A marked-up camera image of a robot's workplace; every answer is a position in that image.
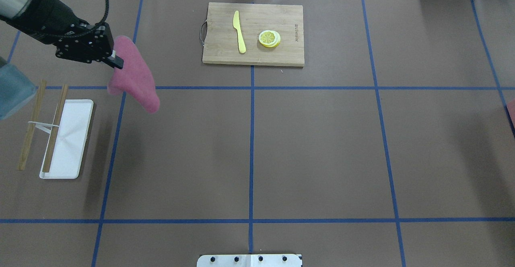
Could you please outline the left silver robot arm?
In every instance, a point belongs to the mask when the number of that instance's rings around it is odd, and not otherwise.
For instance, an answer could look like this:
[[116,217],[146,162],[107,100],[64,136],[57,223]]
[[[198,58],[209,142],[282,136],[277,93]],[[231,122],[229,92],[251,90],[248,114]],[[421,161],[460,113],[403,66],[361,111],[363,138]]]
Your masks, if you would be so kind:
[[90,24],[75,15],[60,0],[1,0],[1,21],[34,38],[54,45],[55,56],[90,64],[103,62],[122,69],[124,61],[116,55],[109,24],[109,0],[97,23]]

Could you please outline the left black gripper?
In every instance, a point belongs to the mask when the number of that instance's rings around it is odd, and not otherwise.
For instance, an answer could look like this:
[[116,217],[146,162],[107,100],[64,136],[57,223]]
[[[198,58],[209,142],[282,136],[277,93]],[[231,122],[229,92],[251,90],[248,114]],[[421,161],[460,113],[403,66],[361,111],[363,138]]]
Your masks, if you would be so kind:
[[84,36],[59,39],[55,42],[55,56],[87,64],[103,62],[113,69],[123,69],[124,60],[115,54],[110,25],[106,22],[98,25]]

